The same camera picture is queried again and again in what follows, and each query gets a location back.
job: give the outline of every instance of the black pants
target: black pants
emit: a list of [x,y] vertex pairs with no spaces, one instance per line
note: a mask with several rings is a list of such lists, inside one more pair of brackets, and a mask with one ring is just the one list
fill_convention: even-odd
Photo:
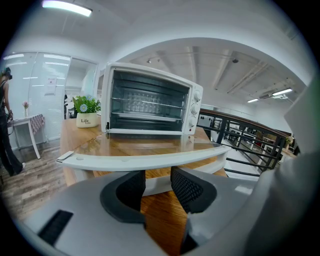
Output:
[[22,163],[20,163],[11,149],[5,114],[0,114],[0,157],[4,168],[10,176],[14,175],[14,173],[19,174],[22,171]]

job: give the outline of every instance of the glass door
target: glass door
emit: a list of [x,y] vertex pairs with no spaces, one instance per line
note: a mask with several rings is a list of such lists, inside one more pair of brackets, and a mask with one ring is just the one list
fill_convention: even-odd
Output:
[[45,134],[49,139],[60,137],[70,61],[69,56],[39,52],[31,73],[29,115],[43,114]]

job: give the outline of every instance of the oven control knob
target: oven control knob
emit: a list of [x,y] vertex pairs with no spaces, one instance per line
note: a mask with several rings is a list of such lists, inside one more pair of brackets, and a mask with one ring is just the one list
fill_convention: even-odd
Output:
[[197,120],[194,116],[189,120],[189,125],[190,127],[194,127],[197,125]]
[[199,110],[200,110],[200,107],[199,107],[198,104],[192,104],[192,106],[191,106],[191,113],[192,113],[192,114],[198,113]]
[[195,93],[194,93],[194,99],[196,101],[200,101],[201,100],[201,94],[200,94],[200,91],[196,90]]

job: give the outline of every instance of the wooden floor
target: wooden floor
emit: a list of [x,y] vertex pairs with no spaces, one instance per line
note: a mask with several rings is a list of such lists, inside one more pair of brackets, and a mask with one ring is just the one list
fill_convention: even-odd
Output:
[[0,168],[4,181],[2,199],[12,216],[19,220],[24,220],[52,195],[67,187],[63,169],[56,164],[60,156],[60,140],[37,147],[41,159],[37,159],[32,146],[14,151],[17,158],[26,163],[22,173],[10,177],[3,166]]

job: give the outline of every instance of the green leaves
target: green leaves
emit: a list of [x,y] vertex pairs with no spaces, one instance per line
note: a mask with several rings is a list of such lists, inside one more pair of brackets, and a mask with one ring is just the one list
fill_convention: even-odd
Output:
[[[72,97],[74,107],[78,113],[96,113],[97,111],[101,110],[100,107],[100,101],[92,97],[92,99],[89,99],[90,97],[86,96],[77,96],[76,99]],[[87,106],[87,110],[85,112],[81,112],[80,106],[82,104],[85,104]]]

